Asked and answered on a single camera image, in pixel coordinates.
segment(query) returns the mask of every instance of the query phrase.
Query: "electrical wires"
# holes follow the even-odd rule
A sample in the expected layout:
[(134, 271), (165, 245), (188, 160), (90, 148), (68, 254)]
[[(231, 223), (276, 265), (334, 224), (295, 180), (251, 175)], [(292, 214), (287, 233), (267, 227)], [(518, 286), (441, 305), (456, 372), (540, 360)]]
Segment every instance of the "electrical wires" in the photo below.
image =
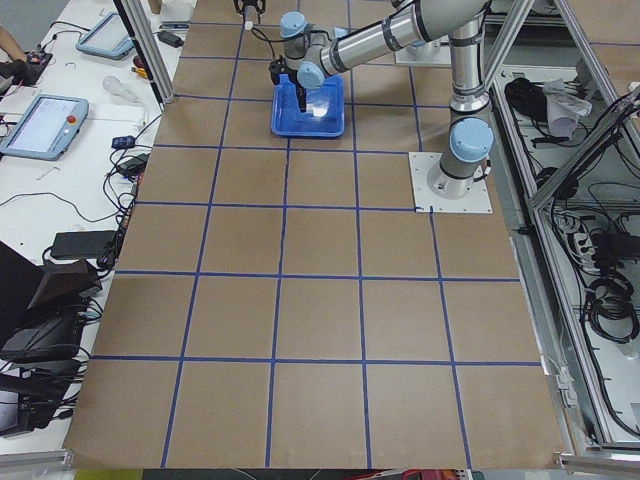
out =
[[(639, 100), (640, 95), (637, 94), (621, 97), (598, 118), (587, 136), (594, 135), (594, 132), (601, 133), (597, 133), (597, 138), (590, 138), (589, 147), (565, 175), (546, 209), (551, 230), (566, 255), (578, 284), (579, 323), (605, 406), (613, 421), (636, 438), (640, 438), (640, 431), (625, 423), (612, 404), (607, 379), (603, 375), (590, 335), (595, 334), (609, 342), (623, 345), (640, 334), (640, 321), (632, 301), (634, 289), (620, 272), (624, 263), (603, 246), (610, 237), (628, 234), (625, 222), (631, 215), (640, 212), (623, 211), (616, 216), (613, 211), (605, 208), (602, 200), (595, 194), (598, 186), (640, 190), (640, 184), (594, 182), (586, 188), (594, 202), (593, 206), (570, 207), (568, 198), (571, 196), (567, 197), (567, 192), (575, 189), (578, 182), (584, 182), (612, 148), (618, 153), (617, 157), (632, 174), (632, 178), (640, 180), (640, 168), (624, 154), (620, 145), (624, 134), (628, 133), (625, 122), (640, 110)], [(604, 129), (599, 128), (605, 119), (609, 124)]]

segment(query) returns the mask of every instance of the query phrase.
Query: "floor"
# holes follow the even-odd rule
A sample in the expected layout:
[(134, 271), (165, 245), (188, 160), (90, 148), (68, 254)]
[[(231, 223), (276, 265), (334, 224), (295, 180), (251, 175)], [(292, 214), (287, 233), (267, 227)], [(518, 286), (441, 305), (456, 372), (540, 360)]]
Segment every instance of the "floor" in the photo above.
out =
[(0, 22), (22, 48), (33, 50), (67, 3), (69, 0), (0, 0)]
[[(300, 7), (350, 27), (389, 9), (325, 4)], [(296, 7), (272, 0), (264, 23)], [(362, 66), (341, 138), (280, 138), (268, 48), (226, 0), (194, 20), (67, 437), (77, 465), (551, 466), (493, 186), (491, 215), (413, 212), (406, 152), (442, 150), (450, 72)]]

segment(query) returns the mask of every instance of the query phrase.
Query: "black device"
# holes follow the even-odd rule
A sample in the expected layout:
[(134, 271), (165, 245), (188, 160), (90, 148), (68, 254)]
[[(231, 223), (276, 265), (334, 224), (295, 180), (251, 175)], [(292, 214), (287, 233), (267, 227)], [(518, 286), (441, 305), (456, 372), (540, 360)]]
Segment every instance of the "black device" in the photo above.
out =
[(261, 20), (262, 14), (267, 10), (267, 0), (233, 0), (233, 6), (236, 12), (244, 17), (247, 7), (253, 7), (258, 12), (258, 21)]
[(126, 150), (136, 146), (136, 137), (127, 135), (126, 137), (113, 137), (111, 139), (111, 148), (114, 150)]
[(82, 310), (64, 308), (37, 327), (17, 331), (0, 350), (0, 359), (24, 364), (75, 357), (85, 323), (78, 315)]
[(86, 260), (38, 267), (0, 242), (0, 347), (16, 330), (36, 326), (51, 312), (100, 290), (98, 273)]
[(182, 40), (179, 36), (167, 31), (158, 33), (158, 40), (160, 40), (162, 43), (166, 43), (167, 45), (171, 45), (174, 48), (178, 48), (184, 45), (184, 40)]
[(35, 84), (47, 68), (49, 62), (53, 58), (53, 54), (45, 53), (43, 51), (31, 52), (27, 54), (27, 84)]
[(113, 246), (115, 234), (115, 230), (58, 232), (51, 247), (51, 257), (57, 260), (98, 258)]
[(116, 165), (116, 172), (122, 175), (129, 180), (134, 179), (137, 175), (140, 175), (144, 172), (144, 169), (147, 168), (147, 161), (149, 160), (148, 153), (141, 153), (140, 155), (136, 155), (126, 162), (119, 163)]
[(7, 399), (0, 409), (0, 436), (46, 428), (63, 406), (80, 365), (77, 360), (59, 360), (0, 374), (0, 397)]

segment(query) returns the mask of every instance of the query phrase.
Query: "blue tape grid line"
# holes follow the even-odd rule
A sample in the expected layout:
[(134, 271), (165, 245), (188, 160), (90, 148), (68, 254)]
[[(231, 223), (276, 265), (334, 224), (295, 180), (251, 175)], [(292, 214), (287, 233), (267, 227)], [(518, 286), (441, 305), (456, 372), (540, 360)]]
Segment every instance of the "blue tape grid line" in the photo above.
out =
[[(347, 2), (347, 19), (349, 22), (349, 28), (351, 28), (351, 2)], [(349, 84), (351, 87), (351, 98), (355, 99), (355, 85), (353, 81), (353, 73), (349, 72)], [(362, 407), (364, 413), (364, 441), (365, 441), (365, 453), (367, 457), (367, 468), (373, 467), (373, 453), (371, 451), (371, 427), (369, 422), (369, 383), (367, 378), (367, 339), (366, 339), (366, 324), (365, 324), (365, 307), (364, 307), (364, 283), (362, 281), (363, 267), (362, 267), (362, 229), (360, 222), (360, 184), (358, 182), (358, 153), (357, 153), (357, 138), (358, 132), (356, 128), (356, 106), (354, 102), (351, 102), (351, 128), (353, 131), (353, 168), (355, 179), (355, 201), (356, 201), (356, 245), (358, 255), (358, 302), (360, 313), (360, 349), (362, 353)]]
[(392, 360), (392, 359), (350, 359), (350, 358), (261, 358), (261, 357), (198, 357), (171, 355), (92, 355), (92, 360), (120, 362), (184, 362), (184, 363), (264, 363), (301, 365), (415, 365), (441, 367), (541, 367), (541, 362), (482, 362), (449, 360)]
[[(156, 206), (174, 206), (174, 207), (222, 207), (222, 208), (283, 208), (284, 205), (274, 204), (250, 204), (250, 203), (206, 203), (206, 202), (165, 202), (153, 200), (140, 200), (136, 205), (156, 205)], [(287, 205), (288, 209), (300, 210), (346, 210), (356, 211), (364, 210), (367, 212), (415, 212), (414, 208), (396, 208), (396, 207), (349, 207), (339, 205)]]
[[(256, 151), (279, 151), (286, 152), (287, 149), (284, 147), (243, 147), (240, 145), (232, 145), (232, 146), (220, 146), (220, 145), (184, 145), (179, 143), (160, 143), (155, 144), (153, 148), (200, 148), (200, 149), (220, 149), (220, 150), (256, 150)], [(348, 150), (344, 148), (294, 148), (291, 147), (289, 149), (292, 152), (317, 152), (317, 153), (371, 153), (371, 154), (380, 154), (380, 155), (407, 155), (406, 150)]]
[[(248, 97), (211, 97), (208, 95), (194, 95), (191, 93), (176, 93), (176, 97), (182, 98), (194, 98), (197, 100), (218, 100), (218, 101), (233, 101), (233, 102), (256, 102), (256, 103), (273, 103), (272, 99), (266, 98), (248, 98)], [(357, 107), (382, 107), (382, 108), (412, 108), (415, 110), (416, 115), (419, 109), (421, 108), (437, 108), (440, 110), (449, 109), (446, 105), (432, 105), (432, 104), (418, 104), (415, 98), (414, 92), (414, 103), (377, 103), (377, 102), (355, 102), (355, 101), (344, 101), (345, 105), (357, 106)]]
[[(287, 147), (291, 144), (291, 140), (287, 140)], [(282, 272), (284, 269), (284, 246), (287, 236), (287, 200), (288, 200), (288, 182), (289, 182), (289, 166), (290, 166), (291, 154), (287, 149), (287, 161), (285, 164), (284, 172), (284, 193), (282, 194), (282, 203), (284, 208), (282, 210), (282, 230), (280, 232), (280, 258), (278, 259), (278, 280), (276, 284), (276, 304), (275, 313), (273, 318), (273, 341), (271, 345), (271, 370), (269, 373), (269, 404), (267, 407), (267, 441), (265, 448), (265, 468), (271, 466), (271, 439), (272, 439), (272, 427), (273, 427), (273, 405), (274, 405), (274, 390), (275, 390), (275, 375), (276, 375), (276, 357), (278, 353), (278, 324), (280, 320), (280, 300), (282, 298)]]
[(449, 312), (447, 309), (447, 298), (444, 291), (444, 280), (442, 278), (442, 265), (440, 263), (440, 251), (438, 249), (438, 236), (436, 234), (436, 221), (433, 209), (429, 212), (429, 222), (431, 224), (431, 234), (433, 235), (433, 251), (436, 257), (436, 268), (438, 272), (438, 284), (440, 287), (440, 300), (442, 302), (442, 312), (444, 317), (445, 329), (447, 332), (447, 344), (449, 346), (449, 355), (451, 357), (451, 374), (453, 376), (453, 387), (456, 395), (456, 405), (458, 408), (458, 417), (460, 418), (460, 431), (462, 434), (462, 443), (464, 446), (464, 454), (467, 461), (467, 468), (472, 468), (471, 451), (469, 449), (469, 440), (467, 437), (467, 428), (464, 422), (464, 409), (462, 406), (462, 395), (460, 393), (460, 384), (458, 382), (458, 372), (456, 370), (456, 359), (453, 348), (453, 340), (451, 338), (451, 326), (449, 325)]
[(200, 276), (200, 277), (229, 277), (229, 278), (292, 278), (300, 280), (362, 280), (389, 282), (472, 282), (472, 283), (520, 283), (517, 278), (463, 278), (463, 277), (383, 277), (374, 275), (315, 275), (298, 273), (236, 273), (236, 272), (181, 272), (166, 270), (118, 270), (118, 275), (169, 275), (169, 276)]
[[(229, 87), (229, 97), (232, 96), (233, 94), (233, 86), (235, 84), (235, 78), (236, 78), (236, 74), (238, 71), (238, 56), (240, 55), (240, 48), (242, 46), (242, 37), (243, 37), (243, 33), (244, 30), (240, 31), (240, 38), (238, 40), (238, 48), (236, 50), (236, 60), (234, 63), (234, 67), (233, 67), (233, 73), (231, 75), (231, 85)], [(224, 135), (227, 129), (227, 120), (229, 118), (229, 110), (231, 107), (231, 101), (227, 101), (227, 106), (225, 109), (225, 115), (224, 115), (224, 121), (222, 124), (222, 130), (220, 133), (220, 144), (222, 145), (224, 143)], [(218, 179), (218, 171), (220, 168), (220, 156), (222, 154), (222, 150), (218, 149), (218, 158), (217, 158), (217, 162), (216, 162), (216, 168), (214, 171), (214, 175), (213, 175), (213, 181), (211, 184), (211, 191), (209, 193), (209, 203), (213, 203), (213, 195), (215, 192), (215, 188), (216, 188), (216, 181)], [(201, 239), (201, 243), (200, 243), (200, 251), (198, 253), (198, 263), (197, 263), (197, 267), (196, 267), (196, 272), (195, 272), (195, 278), (194, 278), (194, 282), (193, 282), (193, 289), (191, 291), (191, 299), (190, 299), (190, 303), (189, 303), (189, 310), (188, 310), (188, 314), (187, 314), (187, 322), (184, 328), (184, 336), (182, 339), (182, 347), (180, 350), (180, 359), (178, 361), (178, 371), (176, 374), (176, 383), (174, 386), (174, 390), (173, 390), (173, 398), (171, 401), (171, 411), (169, 413), (169, 420), (167, 423), (167, 432), (166, 432), (166, 436), (165, 436), (165, 441), (164, 441), (164, 448), (162, 451), (162, 460), (160, 462), (160, 467), (161, 468), (166, 468), (167, 466), (167, 458), (169, 456), (169, 447), (171, 445), (171, 435), (173, 432), (173, 424), (174, 424), (174, 420), (175, 420), (175, 414), (176, 414), (176, 408), (177, 408), (177, 403), (178, 403), (178, 395), (180, 392), (180, 382), (182, 380), (182, 369), (184, 366), (184, 357), (186, 354), (186, 350), (187, 350), (187, 342), (189, 339), (189, 329), (191, 327), (191, 320), (193, 317), (193, 309), (195, 306), (195, 301), (196, 301), (196, 293), (198, 290), (198, 281), (199, 281), (199, 272), (202, 268), (202, 260), (204, 258), (204, 250), (205, 250), (205, 246), (207, 243), (207, 233), (209, 230), (209, 222), (211, 221), (211, 214), (212, 214), (212, 210), (213, 207), (211, 205), (209, 205), (207, 207), (207, 215), (205, 217), (205, 222), (204, 222), (204, 228), (202, 231), (202, 239)]]

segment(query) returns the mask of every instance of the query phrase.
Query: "white cable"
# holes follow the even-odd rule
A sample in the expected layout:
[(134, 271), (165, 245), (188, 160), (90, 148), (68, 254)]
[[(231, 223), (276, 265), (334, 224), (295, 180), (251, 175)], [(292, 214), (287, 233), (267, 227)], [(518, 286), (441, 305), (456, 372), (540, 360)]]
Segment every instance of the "white cable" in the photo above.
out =
[(256, 477), (254, 477), (253, 475), (249, 475), (247, 472), (245, 472), (244, 470), (240, 470), (239, 468), (232, 468), (231, 470), (233, 470), (234, 472), (238, 472), (241, 473), (242, 475), (244, 475), (245, 477), (249, 477), (251, 480), (258, 480)]

